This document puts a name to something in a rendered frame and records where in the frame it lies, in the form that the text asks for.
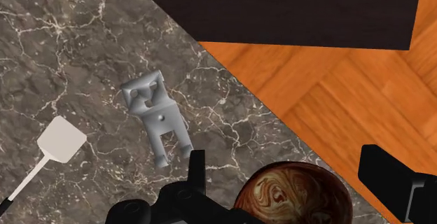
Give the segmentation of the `brown marbled bowl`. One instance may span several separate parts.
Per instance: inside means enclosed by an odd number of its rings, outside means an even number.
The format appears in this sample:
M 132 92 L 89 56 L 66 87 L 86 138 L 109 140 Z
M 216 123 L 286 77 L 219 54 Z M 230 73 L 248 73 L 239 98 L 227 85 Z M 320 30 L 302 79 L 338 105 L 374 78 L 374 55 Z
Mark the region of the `brown marbled bowl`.
M 333 173 L 307 162 L 274 162 L 256 171 L 236 197 L 265 224 L 352 224 L 352 199 Z

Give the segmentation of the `grey blocky robot figure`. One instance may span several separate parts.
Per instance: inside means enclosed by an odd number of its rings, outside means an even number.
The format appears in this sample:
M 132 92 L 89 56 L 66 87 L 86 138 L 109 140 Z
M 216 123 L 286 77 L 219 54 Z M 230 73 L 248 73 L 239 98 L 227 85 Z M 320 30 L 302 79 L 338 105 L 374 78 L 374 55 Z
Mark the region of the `grey blocky robot figure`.
M 144 124 L 157 167 L 169 165 L 160 138 L 163 134 L 176 134 L 183 158 L 188 158 L 193 150 L 178 104 L 169 97 L 164 81 L 161 71 L 156 70 L 129 80 L 120 87 L 129 113 L 139 117 Z

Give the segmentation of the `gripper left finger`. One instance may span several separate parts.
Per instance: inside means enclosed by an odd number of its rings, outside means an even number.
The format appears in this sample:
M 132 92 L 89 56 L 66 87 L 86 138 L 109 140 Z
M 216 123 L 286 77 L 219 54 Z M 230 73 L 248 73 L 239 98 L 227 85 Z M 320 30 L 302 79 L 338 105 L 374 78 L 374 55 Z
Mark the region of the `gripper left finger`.
M 188 178 L 163 186 L 154 204 L 129 199 L 114 204 L 104 224 L 240 224 L 236 211 L 206 196 L 205 152 L 192 150 Z

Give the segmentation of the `white spatula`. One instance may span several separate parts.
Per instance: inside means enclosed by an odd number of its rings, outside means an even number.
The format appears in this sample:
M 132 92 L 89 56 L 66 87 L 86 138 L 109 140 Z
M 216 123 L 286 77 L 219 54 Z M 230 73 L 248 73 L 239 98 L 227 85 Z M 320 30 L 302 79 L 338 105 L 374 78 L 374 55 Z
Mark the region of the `white spatula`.
M 49 160 L 67 163 L 86 142 L 87 136 L 62 116 L 56 116 L 36 140 L 43 158 L 26 175 L 16 189 L 0 203 L 0 217 L 11 206 L 13 200 L 36 176 Z

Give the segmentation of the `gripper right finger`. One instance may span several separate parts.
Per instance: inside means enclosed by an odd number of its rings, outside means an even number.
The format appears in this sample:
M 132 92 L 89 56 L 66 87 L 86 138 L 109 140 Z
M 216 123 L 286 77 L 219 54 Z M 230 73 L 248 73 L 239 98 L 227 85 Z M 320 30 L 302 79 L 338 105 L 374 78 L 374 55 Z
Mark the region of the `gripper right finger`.
M 366 144 L 358 178 L 402 223 L 437 224 L 437 175 L 415 172 L 378 145 Z

